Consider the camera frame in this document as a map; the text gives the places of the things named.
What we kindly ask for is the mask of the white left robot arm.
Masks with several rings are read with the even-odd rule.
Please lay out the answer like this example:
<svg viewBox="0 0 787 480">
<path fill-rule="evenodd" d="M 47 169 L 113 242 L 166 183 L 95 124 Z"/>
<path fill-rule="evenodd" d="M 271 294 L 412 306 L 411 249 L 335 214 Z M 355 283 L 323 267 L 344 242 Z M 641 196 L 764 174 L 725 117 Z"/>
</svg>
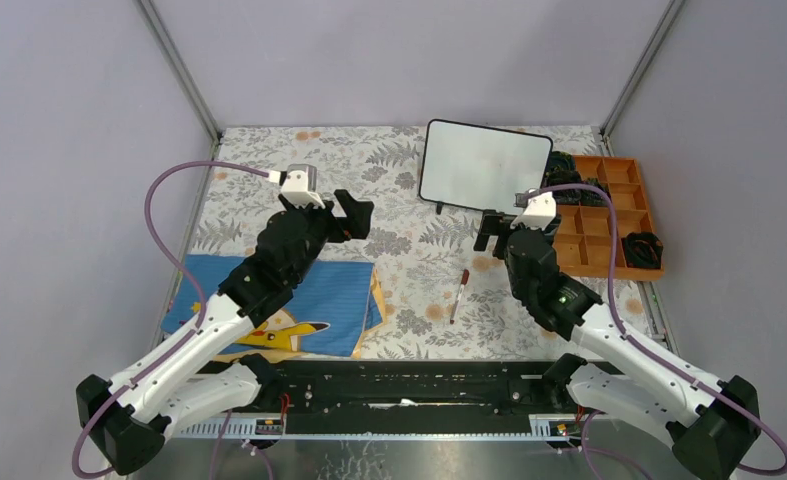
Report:
<svg viewBox="0 0 787 480">
<path fill-rule="evenodd" d="M 284 307 L 327 244 L 364 240 L 374 204 L 339 189 L 332 201 L 284 209 L 258 234 L 255 252 L 240 262 L 205 299 L 198 315 L 128 368 L 105 380 L 90 375 L 76 388 L 81 432 L 71 454 L 81 479 L 104 476 L 80 465 L 92 442 L 110 470 L 127 475 L 149 463 L 179 430 L 220 411 L 250 405 L 265 411 L 278 401 L 275 373 L 259 354 L 227 373 L 189 385 L 217 354 Z"/>
</svg>

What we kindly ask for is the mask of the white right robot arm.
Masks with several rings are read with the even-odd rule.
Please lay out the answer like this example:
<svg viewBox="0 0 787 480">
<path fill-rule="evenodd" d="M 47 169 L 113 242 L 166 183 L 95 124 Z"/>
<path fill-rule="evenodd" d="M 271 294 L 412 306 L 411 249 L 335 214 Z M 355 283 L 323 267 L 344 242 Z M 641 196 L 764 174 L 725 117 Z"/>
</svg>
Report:
<svg viewBox="0 0 787 480">
<path fill-rule="evenodd" d="M 551 239 L 516 226 L 510 215 L 487 210 L 474 248 L 497 239 L 510 291 L 535 322 L 621 372 L 616 378 L 592 363 L 563 355 L 548 370 L 544 402 L 566 412 L 577 403 L 646 432 L 670 448 L 699 479 L 727 479 L 760 435 L 754 386 L 740 376 L 725 381 L 673 354 L 628 323 L 580 281 L 560 271 Z"/>
</svg>

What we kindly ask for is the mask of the small whiteboard black frame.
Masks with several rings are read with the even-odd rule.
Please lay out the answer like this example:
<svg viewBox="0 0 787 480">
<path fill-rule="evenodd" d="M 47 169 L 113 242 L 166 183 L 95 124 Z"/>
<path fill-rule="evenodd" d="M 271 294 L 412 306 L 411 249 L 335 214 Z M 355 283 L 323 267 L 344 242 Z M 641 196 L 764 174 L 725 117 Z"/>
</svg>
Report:
<svg viewBox="0 0 787 480">
<path fill-rule="evenodd" d="M 516 195 L 541 185 L 553 147 L 541 134 L 433 119 L 417 196 L 443 207 L 515 212 Z"/>
</svg>

